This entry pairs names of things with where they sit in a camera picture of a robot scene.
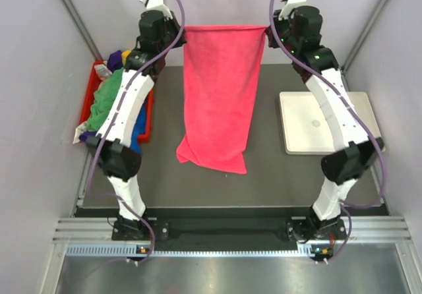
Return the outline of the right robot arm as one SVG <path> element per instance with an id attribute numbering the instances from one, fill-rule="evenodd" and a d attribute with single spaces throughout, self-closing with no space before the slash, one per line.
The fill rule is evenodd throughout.
<path id="1" fill-rule="evenodd" d="M 302 5 L 285 17 L 270 10 L 266 33 L 271 48 L 280 47 L 317 101 L 334 143 L 334 152 L 321 159 L 324 182 L 307 217 L 309 233 L 321 239 L 336 225 L 350 189 L 375 162 L 384 142 L 374 137 L 355 112 L 331 49 L 321 44 L 322 16 Z"/>

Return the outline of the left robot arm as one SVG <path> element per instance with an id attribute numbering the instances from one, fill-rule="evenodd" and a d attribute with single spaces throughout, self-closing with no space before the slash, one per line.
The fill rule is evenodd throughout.
<path id="1" fill-rule="evenodd" d="M 88 137 L 87 146 L 93 157 L 90 172 L 100 168 L 114 189 L 119 203 L 117 226 L 142 239 L 150 224 L 141 218 L 146 206 L 137 180 L 142 156 L 134 136 L 136 121 L 166 65 L 168 51 L 186 41 L 169 9 L 144 11 L 138 27 L 140 34 L 126 59 L 116 98 L 98 132 Z"/>

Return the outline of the pink towel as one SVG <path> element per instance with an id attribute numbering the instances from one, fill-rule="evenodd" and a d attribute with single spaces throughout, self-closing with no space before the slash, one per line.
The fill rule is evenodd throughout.
<path id="1" fill-rule="evenodd" d="M 258 88 L 264 26 L 188 26 L 184 46 L 185 135 L 179 162 L 244 175 L 243 153 Z"/>

